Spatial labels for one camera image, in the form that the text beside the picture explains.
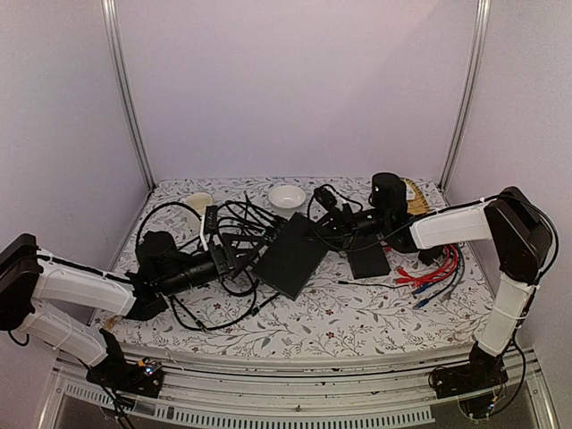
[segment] blue cable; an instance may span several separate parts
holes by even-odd
[[[455,249],[458,252],[458,265],[457,268],[455,268],[455,273],[453,273],[453,278],[451,279],[451,281],[449,282],[449,284],[447,286],[445,286],[443,289],[439,290],[438,292],[435,292],[432,296],[430,296],[429,298],[425,298],[425,299],[421,299],[419,302],[416,303],[416,305],[413,307],[415,310],[418,310],[419,308],[423,308],[425,307],[427,304],[429,304],[429,302],[432,299],[437,298],[439,295],[441,295],[444,291],[446,291],[448,288],[450,288],[451,286],[453,286],[455,284],[455,282],[457,281],[457,277],[459,280],[461,280],[463,278],[463,274],[465,274],[465,258],[463,257],[463,253],[461,252],[460,247],[455,244]]]

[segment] metal pole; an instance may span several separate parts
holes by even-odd
[[[147,151],[141,138],[141,131],[135,114],[135,105],[131,97],[129,80],[127,79],[127,70],[123,59],[122,43],[119,34],[119,26],[117,24],[117,14],[115,12],[114,0],[102,0],[104,9],[105,29],[107,31],[107,39],[111,51],[112,63],[115,69],[115,78],[122,97],[123,110],[127,120],[127,125],[131,135],[131,142],[135,150],[139,168],[143,179],[149,191],[155,188],[155,179],[151,172],[151,165],[147,157]]]
[[[455,130],[453,138],[449,145],[449,151],[445,159],[442,169],[441,178],[439,179],[439,187],[446,191],[450,185],[450,180],[455,169],[458,153],[460,151],[463,135],[467,126],[468,114],[475,93],[476,78],[481,66],[481,58],[483,56],[484,41],[486,38],[486,28],[489,20],[489,11],[491,8],[491,0],[479,0],[476,8],[475,31],[473,32],[473,45],[471,46],[470,61],[468,65],[467,78],[465,79],[465,87],[463,89],[463,97],[458,110]]]

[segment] red cable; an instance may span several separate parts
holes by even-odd
[[[437,270],[432,273],[413,277],[403,268],[398,268],[397,272],[403,277],[396,279],[396,283],[412,283],[414,287],[420,287],[424,283],[437,283],[450,277],[458,266],[459,254],[457,249],[452,245],[445,246],[445,262]]]

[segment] floral pattern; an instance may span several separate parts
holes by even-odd
[[[268,191],[278,184],[300,186],[308,195],[316,186],[331,183],[342,194],[366,204],[370,190],[369,179],[349,178],[247,178],[163,181],[153,192],[143,216],[153,207],[171,200],[184,200],[193,192],[208,192],[215,203],[227,199],[244,199],[244,192],[260,206],[271,208]],[[430,181],[415,181],[431,207],[444,207],[439,190]],[[314,216],[319,215],[316,205]],[[194,233],[185,222],[185,213],[178,207],[158,212],[148,228],[169,231],[177,242],[192,238]],[[116,271],[135,271],[135,237],[127,243]],[[404,353],[466,344],[484,328],[492,307],[492,295],[475,257],[463,247],[466,271],[450,297],[415,310],[419,300],[410,289],[387,289],[368,283],[394,285],[399,266],[413,275],[427,273],[432,268],[420,264],[416,255],[402,255],[389,250],[386,255],[390,275],[365,279],[363,285],[342,285],[335,281],[352,281],[349,264],[344,256],[329,252],[315,275],[296,301],[279,297],[264,307],[258,315],[247,317],[239,324],[215,332],[194,332],[180,327],[171,309],[148,322],[112,318],[105,311],[96,313],[95,323],[106,326],[119,341],[130,344],[187,351],[262,358],[351,357]],[[237,279],[231,285],[236,290],[247,288]],[[258,288],[257,302],[274,294],[266,285]],[[196,288],[179,295],[206,325],[224,324],[248,310],[251,297],[230,296],[218,283]],[[189,325],[192,320],[180,311],[181,319]]]

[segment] vent grille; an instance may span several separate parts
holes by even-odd
[[[96,386],[67,382],[65,393],[100,407],[113,408],[111,399]],[[164,422],[200,429],[378,429],[401,428],[432,423],[429,407],[359,417],[305,417],[278,419],[266,417],[220,416],[188,408],[144,403],[132,412]]]

